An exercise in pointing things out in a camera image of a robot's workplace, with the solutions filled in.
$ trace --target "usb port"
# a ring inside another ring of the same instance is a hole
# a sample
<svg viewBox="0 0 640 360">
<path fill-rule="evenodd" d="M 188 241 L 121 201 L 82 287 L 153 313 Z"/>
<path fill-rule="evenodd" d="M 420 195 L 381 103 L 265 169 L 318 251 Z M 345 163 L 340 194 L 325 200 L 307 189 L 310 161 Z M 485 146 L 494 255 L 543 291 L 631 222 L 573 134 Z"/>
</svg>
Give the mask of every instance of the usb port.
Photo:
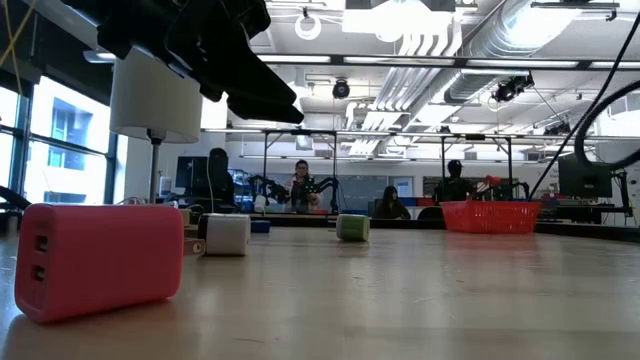
<svg viewBox="0 0 640 360">
<path fill-rule="evenodd" d="M 33 278 L 38 281 L 44 281 L 44 268 L 42 266 L 33 267 Z"/>
<path fill-rule="evenodd" d="M 49 246 L 49 239 L 46 236 L 36 236 L 36 250 L 47 252 Z"/>
</svg>

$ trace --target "desk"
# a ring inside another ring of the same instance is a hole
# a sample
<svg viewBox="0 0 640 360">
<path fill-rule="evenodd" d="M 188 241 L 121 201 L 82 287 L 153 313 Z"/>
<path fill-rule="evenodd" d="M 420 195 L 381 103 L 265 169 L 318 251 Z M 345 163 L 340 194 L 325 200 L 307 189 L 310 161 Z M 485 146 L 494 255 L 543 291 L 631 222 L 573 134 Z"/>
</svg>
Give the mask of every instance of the desk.
<svg viewBox="0 0 640 360">
<path fill-rule="evenodd" d="M 41 327 L 0 240 L 0 358 L 640 358 L 640 247 L 549 235 L 272 229 L 246 258 L 185 258 L 171 301 Z"/>
</svg>

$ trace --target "window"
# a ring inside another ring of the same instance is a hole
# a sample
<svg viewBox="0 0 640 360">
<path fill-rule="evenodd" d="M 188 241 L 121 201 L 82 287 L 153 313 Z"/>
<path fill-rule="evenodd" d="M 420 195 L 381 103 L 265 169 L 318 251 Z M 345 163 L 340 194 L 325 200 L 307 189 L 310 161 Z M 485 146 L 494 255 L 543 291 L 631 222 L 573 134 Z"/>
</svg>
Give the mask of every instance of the window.
<svg viewBox="0 0 640 360">
<path fill-rule="evenodd" d="M 0 87 L 0 124 L 15 127 L 17 110 L 18 94 Z"/>
<path fill-rule="evenodd" d="M 33 203 L 102 204 L 107 163 L 100 155 L 82 154 L 32 141 L 25 180 Z"/>
<path fill-rule="evenodd" d="M 9 172 L 11 170 L 11 153 L 13 137 L 0 134 L 0 185 L 9 187 Z"/>
<path fill-rule="evenodd" d="M 107 106 L 46 77 L 42 77 L 40 84 L 34 87 L 31 120 L 34 134 L 106 153 L 109 148 L 109 116 Z M 69 156 L 54 154 L 53 157 L 57 161 L 60 157 Z"/>
</svg>

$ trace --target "white cylinder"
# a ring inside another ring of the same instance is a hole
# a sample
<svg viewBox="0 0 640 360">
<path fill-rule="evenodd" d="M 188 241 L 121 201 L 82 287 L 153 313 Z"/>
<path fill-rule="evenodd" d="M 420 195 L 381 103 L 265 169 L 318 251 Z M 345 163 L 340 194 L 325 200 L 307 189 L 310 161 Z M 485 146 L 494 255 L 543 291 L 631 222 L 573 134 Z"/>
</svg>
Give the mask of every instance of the white cylinder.
<svg viewBox="0 0 640 360">
<path fill-rule="evenodd" d="M 205 214 L 207 255 L 244 256 L 251 236 L 251 218 L 240 214 Z"/>
<path fill-rule="evenodd" d="M 148 139 L 147 129 L 164 132 L 164 142 L 196 143 L 200 138 L 199 84 L 161 62 L 131 50 L 116 60 L 111 90 L 111 131 Z"/>
</svg>

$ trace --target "woman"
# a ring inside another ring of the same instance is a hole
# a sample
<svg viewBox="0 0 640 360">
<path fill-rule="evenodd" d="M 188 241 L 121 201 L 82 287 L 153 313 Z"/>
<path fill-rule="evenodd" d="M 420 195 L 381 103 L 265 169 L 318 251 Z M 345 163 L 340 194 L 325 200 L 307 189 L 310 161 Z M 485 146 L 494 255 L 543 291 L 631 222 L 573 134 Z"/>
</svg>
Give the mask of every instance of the woman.
<svg viewBox="0 0 640 360">
<path fill-rule="evenodd" d="M 384 189 L 382 204 L 376 209 L 375 218 L 411 220 L 409 211 L 398 200 L 398 190 L 396 190 L 395 187 L 387 186 L 387 188 Z"/>
<path fill-rule="evenodd" d="M 296 163 L 296 174 L 285 184 L 291 198 L 291 210 L 297 213 L 308 213 L 317 210 L 322 202 L 322 194 L 316 194 L 308 185 L 313 184 L 309 175 L 309 164 L 305 160 Z"/>
</svg>

